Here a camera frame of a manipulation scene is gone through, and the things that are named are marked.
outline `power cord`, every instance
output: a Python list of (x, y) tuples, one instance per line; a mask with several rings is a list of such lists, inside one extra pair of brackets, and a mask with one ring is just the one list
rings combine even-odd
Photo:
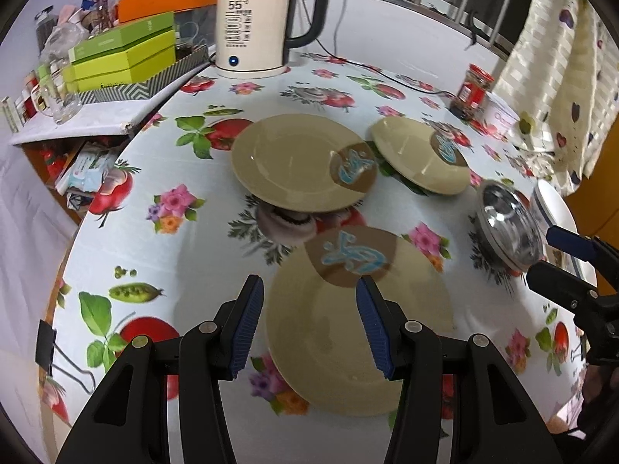
[[(310, 12), (308, 12), (308, 8), (307, 8), (307, 4), (305, 3), (305, 0), (301, 0), (301, 4), (303, 5), (303, 11), (305, 12), (305, 18), (307, 19), (308, 24), (310, 24), (311, 20), (310, 20)], [(340, 18), (337, 22), (337, 25), (335, 26), (335, 31), (333, 33), (333, 49), (337, 52), (337, 32), (339, 30), (340, 24), (342, 24), (342, 20), (344, 19), (344, 13), (346, 12), (346, 7), (348, 4), (348, 0), (344, 0), (344, 3), (342, 4), (342, 13), (340, 14)], [(395, 78), (390, 77), (389, 75), (386, 75), (385, 73), (383, 73), (381, 70), (379, 70), (378, 68), (375, 68), (373, 66), (370, 65), (366, 65), (366, 64), (361, 64), (361, 63), (357, 63), (354, 61), (351, 61), (349, 59), (346, 59), (344, 57), (339, 57), (336, 54), (331, 54), (331, 52), (329, 52), (325, 46), (320, 42), (320, 40), (316, 40), (316, 42), (318, 43), (318, 45), (320, 45), (320, 48), (323, 49), (323, 51), (329, 55), (329, 57), (335, 58), (339, 61), (343, 61), (347, 64), (352, 64), (353, 66), (358, 66), (360, 68), (364, 68), (370, 71), (373, 71), (374, 73), (377, 73), (385, 78), (387, 78), (388, 80), (391, 80), (391, 82), (395, 82), (398, 85), (401, 85), (403, 87), (406, 87), (408, 89), (411, 89), (415, 92), (421, 92), (422, 94), (429, 94), (431, 96), (438, 96), (440, 94), (449, 94), (450, 96), (454, 96), (454, 94), (452, 92), (449, 91), (435, 91), (435, 92), (431, 92), (431, 91), (426, 91), (424, 89), (417, 89), (416, 87), (413, 87), (411, 85), (408, 85), (407, 83), (404, 82), (400, 82), (399, 80), (396, 80)]]

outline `pea pod print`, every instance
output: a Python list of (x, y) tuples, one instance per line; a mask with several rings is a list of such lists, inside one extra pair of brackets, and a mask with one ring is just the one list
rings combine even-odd
[(156, 299), (163, 290), (148, 283), (127, 283), (109, 289), (109, 297), (128, 304), (142, 304)]

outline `oval plate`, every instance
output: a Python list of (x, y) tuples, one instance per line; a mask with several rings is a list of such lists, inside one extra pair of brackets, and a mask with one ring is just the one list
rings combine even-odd
[(409, 319), (436, 333), (453, 330), (451, 300), (441, 277), (401, 237), (350, 226), (299, 246), (279, 268), (268, 293), (270, 353), (299, 396), (347, 416), (395, 410), (402, 388), (374, 365), (355, 300), (355, 285), (364, 274)]
[(316, 115), (277, 115), (234, 141), (232, 167), (251, 193), (291, 211), (325, 213), (355, 204), (376, 179), (370, 147), (345, 126)]
[(470, 172), (462, 153), (426, 123), (385, 117), (371, 131), (385, 160), (420, 187), (441, 195), (456, 195), (469, 186)]

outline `red lid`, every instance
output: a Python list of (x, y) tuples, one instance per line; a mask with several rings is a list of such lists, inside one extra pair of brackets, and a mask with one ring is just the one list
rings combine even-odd
[(489, 75), (488, 73), (486, 73), (484, 70), (482, 70), (479, 66), (475, 66), (474, 64), (469, 65), (469, 68), (472, 72), (477, 73), (480, 77), (482, 77), (485, 80), (488, 80), (488, 82), (494, 82), (494, 78), (492, 78), (491, 75)]

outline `kettle base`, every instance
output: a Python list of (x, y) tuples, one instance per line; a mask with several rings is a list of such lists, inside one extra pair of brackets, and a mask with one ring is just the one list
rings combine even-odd
[(217, 74), (224, 78), (234, 78), (239, 80), (253, 80), (257, 78), (276, 77), (286, 71), (287, 66), (280, 66), (269, 70), (258, 70), (253, 72), (241, 72), (236, 70), (224, 70), (223, 68), (215, 67)]

